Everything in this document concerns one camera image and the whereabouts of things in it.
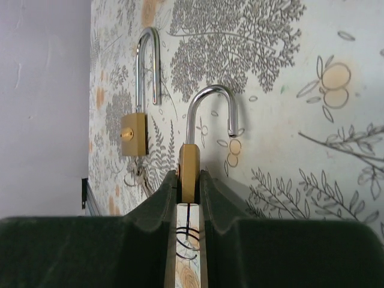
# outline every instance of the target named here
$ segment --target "padlock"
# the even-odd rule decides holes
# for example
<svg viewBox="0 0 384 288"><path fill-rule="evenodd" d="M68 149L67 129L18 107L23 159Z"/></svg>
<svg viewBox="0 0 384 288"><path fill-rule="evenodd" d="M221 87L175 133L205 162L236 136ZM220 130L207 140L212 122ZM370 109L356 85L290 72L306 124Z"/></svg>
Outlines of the padlock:
<svg viewBox="0 0 384 288"><path fill-rule="evenodd" d="M200 150L194 143L196 111L200 102L208 95L220 93L225 96L228 102L228 135L236 138L239 135L238 128L238 107L235 94L223 85L211 85L202 89L192 99L187 114L187 136L185 144L181 146L179 153L178 167L178 190L181 193L181 203L198 203L196 191L199 185L200 175Z"/></svg>
<svg viewBox="0 0 384 288"><path fill-rule="evenodd" d="M144 112L142 91L143 54L148 39L152 40L153 58L153 97L152 102L160 102L160 40L153 27L143 30L136 50L136 105L135 113L121 118L121 151L123 156L145 156L147 151L147 116Z"/></svg>

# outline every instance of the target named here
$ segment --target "metal hook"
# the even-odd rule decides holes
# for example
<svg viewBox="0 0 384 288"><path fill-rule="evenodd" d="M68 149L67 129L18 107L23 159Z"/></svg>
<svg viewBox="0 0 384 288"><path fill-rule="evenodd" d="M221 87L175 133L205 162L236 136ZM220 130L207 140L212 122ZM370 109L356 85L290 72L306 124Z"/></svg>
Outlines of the metal hook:
<svg viewBox="0 0 384 288"><path fill-rule="evenodd" d="M152 57L153 57L153 104L157 105L160 98L160 39L158 32L153 27L147 27L140 35L139 43L136 50L136 112L142 112L142 63L145 46L148 39L152 41Z"/></svg>
<svg viewBox="0 0 384 288"><path fill-rule="evenodd" d="M196 111L200 102L210 94L220 93L225 96L228 102L228 135L231 138L236 138L239 136L239 127L238 127L238 107L236 103L235 94L228 88L223 85L211 85L202 89L196 96L192 99L190 107L187 114L187 138L185 144L194 144L194 135L195 135L195 123L196 123Z"/></svg>

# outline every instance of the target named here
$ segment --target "gray surface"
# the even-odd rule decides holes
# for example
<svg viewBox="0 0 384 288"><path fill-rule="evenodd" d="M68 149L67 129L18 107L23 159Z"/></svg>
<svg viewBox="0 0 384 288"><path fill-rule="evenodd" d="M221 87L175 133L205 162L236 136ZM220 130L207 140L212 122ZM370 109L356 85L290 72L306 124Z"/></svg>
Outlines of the gray surface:
<svg viewBox="0 0 384 288"><path fill-rule="evenodd" d="M81 213L91 0L0 0L0 218Z"/></svg>

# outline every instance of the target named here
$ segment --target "gold lock body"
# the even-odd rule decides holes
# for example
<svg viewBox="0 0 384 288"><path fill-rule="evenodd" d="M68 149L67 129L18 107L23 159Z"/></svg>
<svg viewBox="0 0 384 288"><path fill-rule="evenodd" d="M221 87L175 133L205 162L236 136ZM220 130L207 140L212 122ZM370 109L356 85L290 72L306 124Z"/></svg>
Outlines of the gold lock body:
<svg viewBox="0 0 384 288"><path fill-rule="evenodd" d="M200 149L195 144L184 144L179 153L179 181L181 202L194 203L200 176Z"/></svg>
<svg viewBox="0 0 384 288"><path fill-rule="evenodd" d="M146 115L128 114L121 118L121 153L123 156L146 155Z"/></svg>

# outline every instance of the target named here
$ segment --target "white wall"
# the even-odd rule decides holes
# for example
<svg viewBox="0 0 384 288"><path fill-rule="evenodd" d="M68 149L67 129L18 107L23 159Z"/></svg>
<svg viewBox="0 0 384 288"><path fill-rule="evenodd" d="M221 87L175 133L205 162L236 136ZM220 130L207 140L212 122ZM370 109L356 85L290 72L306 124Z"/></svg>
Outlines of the white wall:
<svg viewBox="0 0 384 288"><path fill-rule="evenodd" d="M0 0L0 218L81 213L90 0Z"/></svg>

